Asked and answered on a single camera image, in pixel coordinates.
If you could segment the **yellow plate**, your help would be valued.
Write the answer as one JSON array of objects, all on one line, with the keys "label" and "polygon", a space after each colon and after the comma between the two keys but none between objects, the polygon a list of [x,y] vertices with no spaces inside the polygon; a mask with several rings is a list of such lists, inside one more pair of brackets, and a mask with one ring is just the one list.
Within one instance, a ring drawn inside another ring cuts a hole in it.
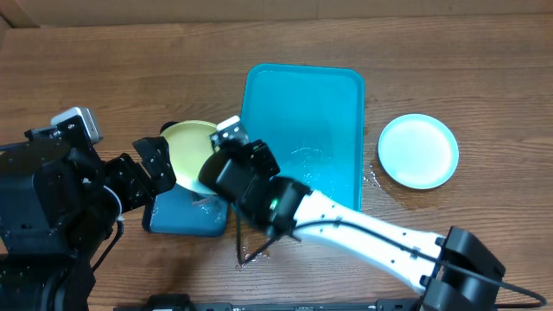
[{"label": "yellow plate", "polygon": [[176,184],[191,192],[213,195],[214,191],[199,181],[202,166],[213,154],[210,136],[216,125],[207,121],[167,122],[161,129],[168,143],[169,158]]}]

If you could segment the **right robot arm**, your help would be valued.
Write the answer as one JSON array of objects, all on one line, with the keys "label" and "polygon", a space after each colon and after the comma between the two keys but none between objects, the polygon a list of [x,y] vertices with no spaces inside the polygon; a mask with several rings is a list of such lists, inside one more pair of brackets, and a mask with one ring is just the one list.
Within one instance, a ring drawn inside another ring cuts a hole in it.
[{"label": "right robot arm", "polygon": [[233,204],[237,217],[266,234],[347,251],[420,295],[417,310],[491,310],[505,266],[471,233],[448,235],[396,226],[333,201],[289,177],[269,147],[228,140],[200,170],[202,184]]}]

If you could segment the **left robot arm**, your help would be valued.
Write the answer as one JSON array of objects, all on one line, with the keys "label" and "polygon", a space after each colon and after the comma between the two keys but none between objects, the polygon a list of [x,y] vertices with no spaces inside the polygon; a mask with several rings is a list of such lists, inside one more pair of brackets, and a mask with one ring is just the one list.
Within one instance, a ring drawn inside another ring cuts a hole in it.
[{"label": "left robot arm", "polygon": [[27,132],[1,155],[3,310],[86,310],[99,246],[120,216],[175,185],[165,138],[133,143],[142,161],[101,160],[84,130]]}]

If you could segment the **light blue plate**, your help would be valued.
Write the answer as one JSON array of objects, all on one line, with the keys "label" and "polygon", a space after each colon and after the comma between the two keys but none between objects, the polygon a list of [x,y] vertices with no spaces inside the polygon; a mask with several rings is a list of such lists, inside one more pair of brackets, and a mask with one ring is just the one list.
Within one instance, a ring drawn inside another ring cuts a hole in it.
[{"label": "light blue plate", "polygon": [[424,114],[396,117],[378,140],[383,170],[398,184],[430,190],[446,183],[460,161],[453,132],[440,120]]}]

